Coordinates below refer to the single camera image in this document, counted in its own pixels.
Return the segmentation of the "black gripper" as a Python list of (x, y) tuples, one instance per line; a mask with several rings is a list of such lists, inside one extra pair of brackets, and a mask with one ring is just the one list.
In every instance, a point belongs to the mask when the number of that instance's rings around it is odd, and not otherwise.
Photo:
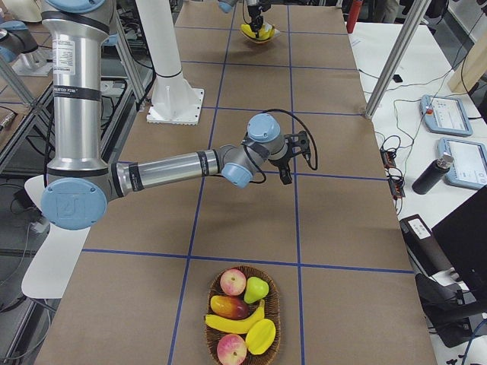
[(283, 185), (290, 185), (293, 182), (292, 173), (289, 166), (290, 159), (293, 158), (292, 147), (284, 146), (277, 154), (269, 156), (269, 162), (279, 170), (279, 177)]
[(260, 0), (247, 0), (247, 11), (253, 34), (255, 38), (259, 38), (259, 32), (263, 26), (263, 3)]

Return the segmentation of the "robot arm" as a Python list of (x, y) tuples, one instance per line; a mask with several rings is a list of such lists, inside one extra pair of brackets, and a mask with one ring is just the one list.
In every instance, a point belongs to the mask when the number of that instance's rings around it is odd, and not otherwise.
[(254, 116), (240, 146), (197, 151), (136, 163), (103, 159), (123, 137), (112, 136), (102, 120), (101, 51), (123, 35), (114, 1), (44, 1), (43, 25), (53, 39), (53, 122), (55, 156), (46, 165), (41, 211), (66, 230), (97, 223), (108, 204), (130, 192), (207, 176), (223, 176), (244, 188), (263, 163), (291, 182), (291, 136), (282, 133), (271, 111)]
[[(229, 13), (238, 0), (218, 0), (218, 7), (225, 13)], [(250, 16), (250, 21), (244, 20), (244, 24), (241, 27), (242, 32), (253, 40), (262, 40), (259, 32), (263, 28), (263, 7), (259, 1), (244, 1), (247, 5), (247, 12)]]

